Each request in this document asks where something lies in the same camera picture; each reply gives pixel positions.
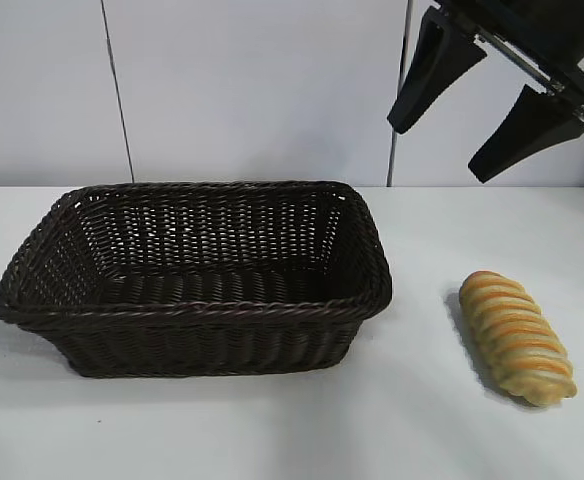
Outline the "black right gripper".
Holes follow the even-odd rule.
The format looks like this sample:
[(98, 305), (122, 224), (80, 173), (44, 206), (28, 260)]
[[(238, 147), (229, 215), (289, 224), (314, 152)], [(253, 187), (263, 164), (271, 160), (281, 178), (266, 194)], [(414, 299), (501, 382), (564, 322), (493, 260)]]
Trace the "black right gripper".
[[(584, 115), (584, 1), (441, 1), (536, 63)], [(412, 63), (387, 116), (405, 134), (435, 100), (487, 53), (441, 10), (427, 9)], [(525, 85), (468, 168), (486, 183), (522, 160), (584, 134), (569, 103)]]

